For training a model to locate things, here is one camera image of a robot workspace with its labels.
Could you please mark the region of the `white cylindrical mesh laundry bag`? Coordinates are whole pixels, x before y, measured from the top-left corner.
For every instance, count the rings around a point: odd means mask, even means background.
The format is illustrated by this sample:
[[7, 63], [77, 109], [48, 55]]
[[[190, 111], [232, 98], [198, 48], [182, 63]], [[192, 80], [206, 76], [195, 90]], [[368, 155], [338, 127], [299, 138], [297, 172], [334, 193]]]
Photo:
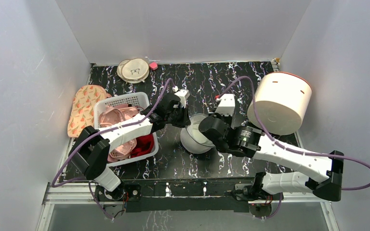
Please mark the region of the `white cylindrical mesh laundry bag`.
[[[206, 114], [195, 114], [190, 117], [191, 124], [200, 124], [203, 119], [207, 117]], [[195, 140], [193, 140], [188, 132], [186, 131], [186, 128], [182, 128], [180, 133], [180, 141], [181, 144], [185, 147], [185, 149], [192, 153], [192, 154], [202, 154], [214, 147], [204, 146], [199, 143], [197, 143]]]

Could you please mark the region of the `white bra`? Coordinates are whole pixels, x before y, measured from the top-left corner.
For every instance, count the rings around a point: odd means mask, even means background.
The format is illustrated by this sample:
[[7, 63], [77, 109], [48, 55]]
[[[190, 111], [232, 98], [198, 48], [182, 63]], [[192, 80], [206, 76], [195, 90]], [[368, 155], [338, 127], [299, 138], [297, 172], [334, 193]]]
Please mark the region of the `white bra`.
[[186, 131], [190, 135], [190, 137], [195, 140], [197, 143], [213, 147], [213, 143], [211, 140], [206, 138], [200, 131], [199, 131], [199, 124], [191, 124], [186, 128]]

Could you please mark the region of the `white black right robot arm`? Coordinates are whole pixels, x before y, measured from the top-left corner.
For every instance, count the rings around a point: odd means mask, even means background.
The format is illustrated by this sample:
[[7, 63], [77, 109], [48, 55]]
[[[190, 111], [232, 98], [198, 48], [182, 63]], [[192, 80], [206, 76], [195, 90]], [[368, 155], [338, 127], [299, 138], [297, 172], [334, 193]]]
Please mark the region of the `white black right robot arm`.
[[312, 193], [327, 201], [341, 199], [344, 162], [341, 152], [333, 157], [311, 156], [309, 151], [272, 141], [265, 133], [250, 126], [232, 128], [229, 120], [214, 114], [203, 119], [198, 130], [210, 140], [216, 150], [237, 157], [248, 157], [273, 162], [292, 169], [289, 173], [259, 172], [251, 186], [236, 189], [233, 194], [240, 199], [265, 199], [278, 193]]

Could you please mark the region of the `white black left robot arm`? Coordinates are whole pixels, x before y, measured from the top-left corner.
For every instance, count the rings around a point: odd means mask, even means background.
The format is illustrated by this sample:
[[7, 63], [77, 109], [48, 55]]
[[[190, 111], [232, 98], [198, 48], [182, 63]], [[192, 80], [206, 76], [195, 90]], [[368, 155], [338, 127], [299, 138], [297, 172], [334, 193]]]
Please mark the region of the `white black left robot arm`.
[[112, 200], [124, 196], [121, 179], [107, 167], [107, 157], [118, 146], [163, 129], [167, 124], [178, 128], [190, 125], [186, 96], [168, 93], [154, 105], [126, 121], [100, 129], [86, 127], [78, 137], [67, 162], [72, 162], [86, 180], [97, 182]]

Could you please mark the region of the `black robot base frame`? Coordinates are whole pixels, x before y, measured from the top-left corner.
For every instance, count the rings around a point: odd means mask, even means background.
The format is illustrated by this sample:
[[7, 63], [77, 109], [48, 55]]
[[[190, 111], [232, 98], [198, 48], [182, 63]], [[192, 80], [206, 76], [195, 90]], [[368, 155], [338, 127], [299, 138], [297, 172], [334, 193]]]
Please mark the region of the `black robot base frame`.
[[310, 193], [283, 192], [276, 195], [246, 195], [252, 178], [196, 178], [125, 180], [124, 188], [113, 199], [95, 183], [68, 183], [48, 187], [44, 205], [89, 205], [99, 203], [111, 215], [127, 206], [128, 213], [156, 210], [234, 211], [267, 217], [283, 203], [318, 203]]

